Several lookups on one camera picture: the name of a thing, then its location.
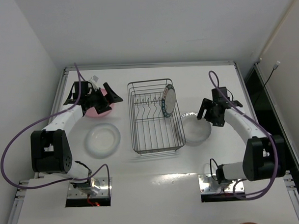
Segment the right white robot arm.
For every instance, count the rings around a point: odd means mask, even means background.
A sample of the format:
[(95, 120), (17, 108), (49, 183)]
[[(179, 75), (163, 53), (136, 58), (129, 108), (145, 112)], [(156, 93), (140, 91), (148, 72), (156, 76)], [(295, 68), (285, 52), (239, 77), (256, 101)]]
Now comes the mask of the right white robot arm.
[(260, 128), (242, 107), (239, 101), (230, 101), (225, 87), (213, 88), (212, 99), (205, 98), (201, 103), (198, 120), (205, 119), (216, 127), (229, 124), (246, 144), (241, 162), (218, 165), (217, 182), (283, 177), (287, 167), (284, 138)]

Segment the blue rimmed patterned plate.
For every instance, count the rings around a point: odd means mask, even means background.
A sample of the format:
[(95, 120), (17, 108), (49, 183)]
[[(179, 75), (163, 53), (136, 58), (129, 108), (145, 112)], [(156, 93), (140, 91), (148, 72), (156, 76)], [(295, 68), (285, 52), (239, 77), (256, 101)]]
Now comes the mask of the blue rimmed patterned plate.
[(172, 84), (167, 84), (161, 100), (161, 108), (165, 118), (169, 118), (174, 111), (176, 105), (176, 92)]

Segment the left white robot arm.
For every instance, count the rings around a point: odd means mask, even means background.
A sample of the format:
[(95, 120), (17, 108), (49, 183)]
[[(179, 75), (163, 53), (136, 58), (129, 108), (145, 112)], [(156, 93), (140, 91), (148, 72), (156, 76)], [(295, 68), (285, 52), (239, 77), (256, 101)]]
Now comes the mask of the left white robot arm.
[(112, 104), (123, 101), (109, 84), (103, 84), (106, 90), (103, 93), (96, 82), (96, 77), (88, 81), (75, 81), (54, 120), (41, 131), (33, 131), (30, 135), (33, 171), (69, 178), (74, 188), (89, 195), (95, 189), (92, 170), (73, 159), (67, 136), (90, 108), (102, 114), (111, 111)]

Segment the white plate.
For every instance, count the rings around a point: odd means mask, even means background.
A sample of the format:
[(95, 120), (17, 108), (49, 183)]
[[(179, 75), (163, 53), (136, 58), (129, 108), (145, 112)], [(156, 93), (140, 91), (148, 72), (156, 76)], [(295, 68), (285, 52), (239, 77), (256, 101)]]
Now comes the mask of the white plate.
[(120, 139), (121, 135), (117, 127), (109, 123), (100, 123), (87, 133), (84, 146), (89, 156), (104, 159), (117, 151)]
[(196, 112), (187, 112), (180, 117), (186, 142), (194, 144), (202, 143), (211, 134), (211, 124), (204, 118), (198, 119), (197, 117), (198, 113)]

